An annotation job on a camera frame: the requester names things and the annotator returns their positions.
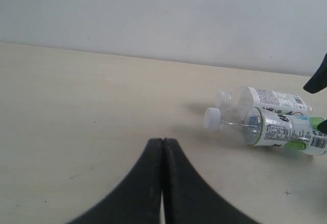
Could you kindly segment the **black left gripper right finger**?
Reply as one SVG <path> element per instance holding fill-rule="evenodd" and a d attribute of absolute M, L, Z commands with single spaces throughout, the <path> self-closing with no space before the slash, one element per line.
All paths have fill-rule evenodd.
<path fill-rule="evenodd" d="M 200 176 L 176 139 L 163 140 L 166 223 L 257 223 L 222 198 Z"/>

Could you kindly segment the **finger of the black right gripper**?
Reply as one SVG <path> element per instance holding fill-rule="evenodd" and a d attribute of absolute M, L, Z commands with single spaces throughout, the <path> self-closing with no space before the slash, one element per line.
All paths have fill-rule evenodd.
<path fill-rule="evenodd" d="M 303 86 L 303 89 L 310 94 L 315 94 L 327 86 L 327 54 L 317 69 L 315 74 L 307 81 L 307 83 Z"/>
<path fill-rule="evenodd" d="M 327 120 L 322 121 L 317 125 L 318 131 L 327 131 Z"/>

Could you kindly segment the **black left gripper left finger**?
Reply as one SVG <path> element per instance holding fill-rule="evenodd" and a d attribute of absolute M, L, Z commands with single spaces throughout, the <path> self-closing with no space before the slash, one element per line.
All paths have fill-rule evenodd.
<path fill-rule="evenodd" d="M 163 140 L 150 139 L 125 178 L 70 223 L 160 223 Z"/>

